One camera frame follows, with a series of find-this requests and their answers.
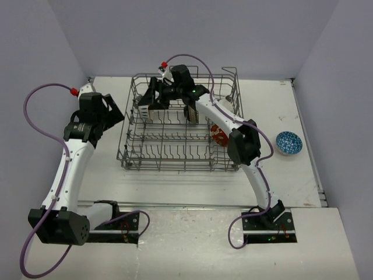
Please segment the red diamond pattern bowl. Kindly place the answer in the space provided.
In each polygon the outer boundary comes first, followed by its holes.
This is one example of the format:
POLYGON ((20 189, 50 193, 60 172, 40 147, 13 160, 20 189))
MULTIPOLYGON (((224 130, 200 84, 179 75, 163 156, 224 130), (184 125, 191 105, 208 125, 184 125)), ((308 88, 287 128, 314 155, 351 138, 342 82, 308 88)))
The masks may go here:
POLYGON ((280 132, 275 139, 277 150, 285 156, 299 154, 303 149, 302 139, 291 131, 280 132))

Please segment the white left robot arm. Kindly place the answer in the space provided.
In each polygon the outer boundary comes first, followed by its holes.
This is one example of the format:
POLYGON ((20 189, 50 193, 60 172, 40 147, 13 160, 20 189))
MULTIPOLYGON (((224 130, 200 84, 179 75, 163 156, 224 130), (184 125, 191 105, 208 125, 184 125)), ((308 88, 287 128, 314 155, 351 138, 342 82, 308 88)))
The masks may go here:
POLYGON ((114 201, 99 200, 78 212, 78 196, 84 173, 103 132, 124 120, 110 94, 91 92, 79 96, 79 109, 64 129, 60 165, 52 187, 39 209, 31 209, 28 221, 45 244, 85 244, 89 232, 103 224, 120 225, 121 214, 114 201))

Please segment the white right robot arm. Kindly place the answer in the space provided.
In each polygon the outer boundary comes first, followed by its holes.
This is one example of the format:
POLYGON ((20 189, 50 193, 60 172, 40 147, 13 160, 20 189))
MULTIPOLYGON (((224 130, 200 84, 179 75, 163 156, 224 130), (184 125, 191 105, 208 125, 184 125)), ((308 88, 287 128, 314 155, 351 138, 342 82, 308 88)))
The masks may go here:
POLYGON ((166 110, 171 101, 182 100, 186 106, 213 121, 227 135, 227 153, 233 163, 241 166, 256 196, 259 211, 248 213, 246 219, 261 224, 265 229, 275 228, 281 221, 285 207, 271 191, 261 161, 262 132, 253 120, 243 118, 225 108, 214 96, 213 89, 197 85, 186 65, 170 70, 167 64, 159 67, 160 77, 152 77, 147 91, 137 107, 143 120, 151 120, 153 110, 166 110))

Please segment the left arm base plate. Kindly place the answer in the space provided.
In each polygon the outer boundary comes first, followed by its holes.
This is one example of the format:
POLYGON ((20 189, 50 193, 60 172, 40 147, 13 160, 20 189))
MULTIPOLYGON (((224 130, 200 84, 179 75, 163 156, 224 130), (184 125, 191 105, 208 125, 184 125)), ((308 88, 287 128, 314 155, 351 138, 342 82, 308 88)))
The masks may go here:
POLYGON ((137 244, 139 218, 140 213, 134 213, 119 221, 100 225, 90 231, 87 243, 137 244))

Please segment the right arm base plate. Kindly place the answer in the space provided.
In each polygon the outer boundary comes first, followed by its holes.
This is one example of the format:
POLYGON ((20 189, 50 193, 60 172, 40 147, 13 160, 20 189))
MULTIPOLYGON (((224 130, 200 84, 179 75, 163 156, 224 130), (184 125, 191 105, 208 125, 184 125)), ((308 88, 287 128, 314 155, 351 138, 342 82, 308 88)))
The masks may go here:
POLYGON ((289 209, 269 225, 260 221, 260 216, 242 218, 244 243, 249 244, 275 244, 296 243, 297 236, 292 213, 289 209))

